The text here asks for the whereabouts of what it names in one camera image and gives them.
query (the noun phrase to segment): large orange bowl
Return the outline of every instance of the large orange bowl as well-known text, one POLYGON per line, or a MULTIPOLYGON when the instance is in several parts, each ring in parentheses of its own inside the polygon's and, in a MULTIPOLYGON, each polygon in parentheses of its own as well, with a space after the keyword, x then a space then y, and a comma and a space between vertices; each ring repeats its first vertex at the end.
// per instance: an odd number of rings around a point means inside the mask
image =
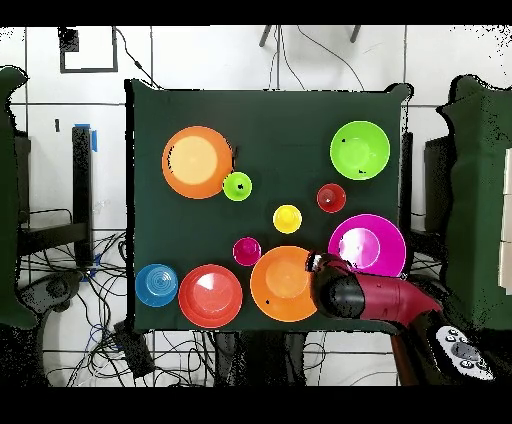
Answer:
POLYGON ((251 294, 270 318, 295 322, 316 312, 307 257, 308 251, 300 247, 281 246, 268 251, 254 266, 251 294))
POLYGON ((182 196, 206 199, 222 190, 233 170, 233 154, 226 139, 206 127, 188 127, 172 136, 162 154, 167 183, 182 196))

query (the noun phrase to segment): small yellow bowl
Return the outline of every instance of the small yellow bowl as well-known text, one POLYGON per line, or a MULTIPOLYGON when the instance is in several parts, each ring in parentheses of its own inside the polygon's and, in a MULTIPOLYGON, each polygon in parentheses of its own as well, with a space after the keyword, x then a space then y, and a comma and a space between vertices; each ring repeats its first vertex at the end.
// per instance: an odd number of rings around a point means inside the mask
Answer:
POLYGON ((274 212, 272 221, 277 231, 291 234, 299 229, 302 223, 302 215, 293 205, 281 205, 274 212))

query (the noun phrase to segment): lime green bowl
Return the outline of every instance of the lime green bowl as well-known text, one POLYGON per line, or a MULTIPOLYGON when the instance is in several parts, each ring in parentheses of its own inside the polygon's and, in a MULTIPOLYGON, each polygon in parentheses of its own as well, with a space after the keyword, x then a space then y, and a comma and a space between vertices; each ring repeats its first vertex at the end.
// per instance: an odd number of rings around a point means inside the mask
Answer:
POLYGON ((243 172, 233 172, 224 178, 222 190, 228 199, 241 202, 251 194, 252 182, 243 172))
POLYGON ((336 171, 351 180, 368 180, 389 160, 389 140, 382 129, 367 121, 341 127, 331 141, 331 161, 336 171))

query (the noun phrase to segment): pink bowl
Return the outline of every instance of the pink bowl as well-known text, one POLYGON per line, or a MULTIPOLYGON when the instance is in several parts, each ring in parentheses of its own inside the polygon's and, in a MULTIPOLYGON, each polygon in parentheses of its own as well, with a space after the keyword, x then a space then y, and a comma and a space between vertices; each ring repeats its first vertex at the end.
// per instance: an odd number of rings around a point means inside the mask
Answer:
POLYGON ((243 237, 233 246, 233 258, 240 265, 252 266, 261 257, 261 246, 252 237, 243 237))
POLYGON ((329 253, 350 261, 354 271, 398 277, 405 265, 406 246, 392 222, 378 215, 357 215, 332 233, 329 253))

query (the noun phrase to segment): grout line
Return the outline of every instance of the grout line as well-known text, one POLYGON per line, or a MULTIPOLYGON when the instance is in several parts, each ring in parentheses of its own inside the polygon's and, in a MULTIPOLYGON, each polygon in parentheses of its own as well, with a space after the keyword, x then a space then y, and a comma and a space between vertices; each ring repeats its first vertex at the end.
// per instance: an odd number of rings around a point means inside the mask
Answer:
MULTIPOLYGON (((25 27, 25 74, 27 74, 27 82, 25 83, 25 132, 28 135, 28 42, 27 42, 27 27, 25 27)), ((28 216, 28 229, 30 230, 30 215, 28 216)), ((28 255, 28 285, 32 284, 32 255, 28 255)))
POLYGON ((91 231, 126 231, 126 228, 92 228, 91 231))
POLYGON ((402 105, 402 107, 424 107, 424 108, 437 108, 439 105, 402 105))
MULTIPOLYGON (((153 334, 153 365, 155 364, 155 330, 152 330, 153 334)), ((156 387, 156 370, 153 370, 153 387, 156 387)))
MULTIPOLYGON (((322 351, 305 350, 303 353, 318 355, 319 353, 322 353, 322 351)), ((338 352, 334 350, 329 350, 325 352, 326 355, 329 355, 331 353, 335 355, 393 355, 393 352, 338 352)))
POLYGON ((153 87, 153 27, 149 26, 149 38, 151 40, 151 87, 153 87))
MULTIPOLYGON (((189 351, 188 350, 155 350, 155 335, 154 335, 154 331, 153 331, 153 349, 152 349, 152 353, 153 354, 162 354, 162 353, 167 353, 167 354, 180 354, 180 353, 188 353, 189 351)), ((108 351, 106 350, 107 353, 118 353, 117 351, 115 350, 112 350, 112 351, 108 351)), ((207 350, 208 353, 215 353, 215 350, 207 350)), ((69 349, 69 350, 66 350, 66 349, 43 349, 43 353, 80 353, 80 354, 84 354, 84 353, 89 353, 89 351, 87 350, 73 350, 73 349, 69 349)), ((308 355, 318 355, 319 353, 321 353, 321 350, 318 350, 318 351, 314 351, 314 350, 305 350, 303 353, 307 353, 308 355)), ((339 351, 334 351, 334 350, 328 350, 325 352, 326 355, 329 355, 329 354, 334 354, 334 355, 393 355, 393 352, 339 352, 339 351)))
POLYGON ((407 25, 405 25, 405 29, 404 29, 404 83, 405 83, 406 71, 407 71, 407 25))
POLYGON ((126 103, 91 103, 91 102, 89 102, 89 103, 87 103, 87 102, 84 102, 84 103, 32 102, 32 103, 29 103, 27 101, 25 103, 11 103, 11 105, 13 105, 13 106, 20 106, 20 105, 23 105, 23 106, 24 105, 28 105, 28 106, 125 106, 126 103))

